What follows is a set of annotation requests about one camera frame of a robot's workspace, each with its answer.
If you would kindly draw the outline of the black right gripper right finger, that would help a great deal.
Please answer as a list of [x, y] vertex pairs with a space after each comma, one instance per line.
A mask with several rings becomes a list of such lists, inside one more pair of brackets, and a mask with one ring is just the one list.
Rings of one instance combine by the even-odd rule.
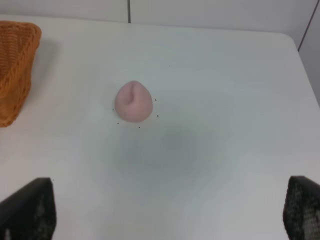
[[290, 240], [320, 238], [320, 185], [305, 176], [291, 176], [282, 213]]

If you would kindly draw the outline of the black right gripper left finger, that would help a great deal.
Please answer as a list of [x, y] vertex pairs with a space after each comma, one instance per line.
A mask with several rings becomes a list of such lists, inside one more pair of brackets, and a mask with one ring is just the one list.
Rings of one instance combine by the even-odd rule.
[[2, 240], [51, 240], [57, 225], [53, 183], [39, 177], [0, 202]]

